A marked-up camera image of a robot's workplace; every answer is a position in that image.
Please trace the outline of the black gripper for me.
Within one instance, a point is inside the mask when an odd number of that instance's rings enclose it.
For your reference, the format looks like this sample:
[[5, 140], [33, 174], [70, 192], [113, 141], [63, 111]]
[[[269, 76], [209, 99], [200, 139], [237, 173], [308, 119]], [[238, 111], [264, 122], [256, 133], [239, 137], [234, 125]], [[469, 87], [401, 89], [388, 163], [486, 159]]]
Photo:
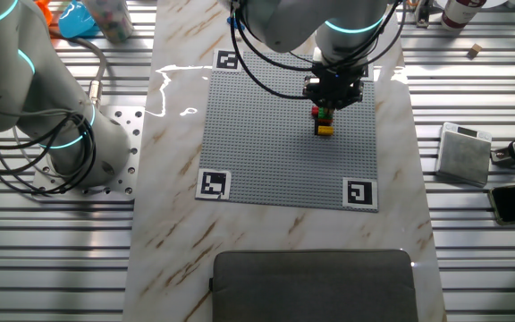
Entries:
[[341, 110], [362, 101], [363, 66], [346, 65], [330, 69], [321, 63], [314, 63], [313, 69], [319, 83], [312, 88], [305, 87], [304, 96], [317, 107]]

